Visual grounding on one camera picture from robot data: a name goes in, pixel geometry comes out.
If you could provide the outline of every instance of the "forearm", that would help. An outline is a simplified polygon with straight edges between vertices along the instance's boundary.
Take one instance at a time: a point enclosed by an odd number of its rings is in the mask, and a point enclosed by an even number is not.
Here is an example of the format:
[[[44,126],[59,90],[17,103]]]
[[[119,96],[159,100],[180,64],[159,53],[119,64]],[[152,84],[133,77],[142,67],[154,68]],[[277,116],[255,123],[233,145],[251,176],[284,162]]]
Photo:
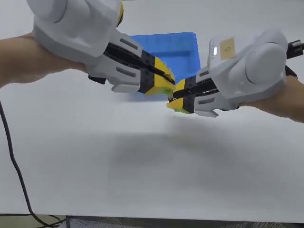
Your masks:
[[[288,76],[287,86],[279,94],[245,105],[304,123],[304,84],[296,78]]]
[[[0,87],[16,82],[15,79],[26,83],[66,69],[85,71],[82,64],[49,53],[36,43],[32,34],[0,40]]]

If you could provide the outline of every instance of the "metal grate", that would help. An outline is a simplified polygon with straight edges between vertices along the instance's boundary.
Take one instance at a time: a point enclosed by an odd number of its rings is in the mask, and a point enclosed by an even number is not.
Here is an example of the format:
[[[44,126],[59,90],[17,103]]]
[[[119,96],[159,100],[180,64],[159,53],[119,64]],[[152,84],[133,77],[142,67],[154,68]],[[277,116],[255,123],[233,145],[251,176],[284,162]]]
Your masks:
[[[59,228],[300,228],[297,224],[67,216]]]

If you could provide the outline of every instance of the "led light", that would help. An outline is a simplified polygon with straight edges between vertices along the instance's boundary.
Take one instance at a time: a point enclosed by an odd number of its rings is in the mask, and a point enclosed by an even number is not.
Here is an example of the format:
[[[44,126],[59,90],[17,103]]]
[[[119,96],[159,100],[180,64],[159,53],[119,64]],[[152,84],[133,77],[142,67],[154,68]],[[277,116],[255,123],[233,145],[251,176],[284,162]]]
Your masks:
[[[214,47],[214,48],[213,48],[213,55],[216,56],[217,53],[218,53],[218,48],[217,48],[217,47]]]

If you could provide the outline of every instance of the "floor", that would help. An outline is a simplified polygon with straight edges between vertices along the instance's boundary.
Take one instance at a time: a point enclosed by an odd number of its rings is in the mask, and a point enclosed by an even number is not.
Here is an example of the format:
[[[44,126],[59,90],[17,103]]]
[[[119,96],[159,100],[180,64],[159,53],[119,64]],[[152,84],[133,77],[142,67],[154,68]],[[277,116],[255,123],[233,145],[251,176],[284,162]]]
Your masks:
[[[50,216],[39,216],[46,223],[56,222],[55,218]],[[5,228],[36,228],[40,224],[37,223],[31,216],[9,216],[9,217],[0,217],[0,227]]]

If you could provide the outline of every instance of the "white surface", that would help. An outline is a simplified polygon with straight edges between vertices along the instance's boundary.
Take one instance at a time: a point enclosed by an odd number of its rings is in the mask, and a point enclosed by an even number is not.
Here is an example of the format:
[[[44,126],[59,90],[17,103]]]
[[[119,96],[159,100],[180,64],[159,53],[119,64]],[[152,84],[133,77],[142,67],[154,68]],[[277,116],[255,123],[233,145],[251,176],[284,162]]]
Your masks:
[[[31,30],[26,1],[0,5],[0,38]],[[280,26],[304,40],[303,9],[300,0],[127,1],[121,30],[194,31],[205,62],[218,33]],[[288,62],[302,80],[303,61]],[[75,71],[0,97],[36,213],[304,222],[303,124],[251,108],[176,115]],[[26,213],[2,129],[0,213]]]

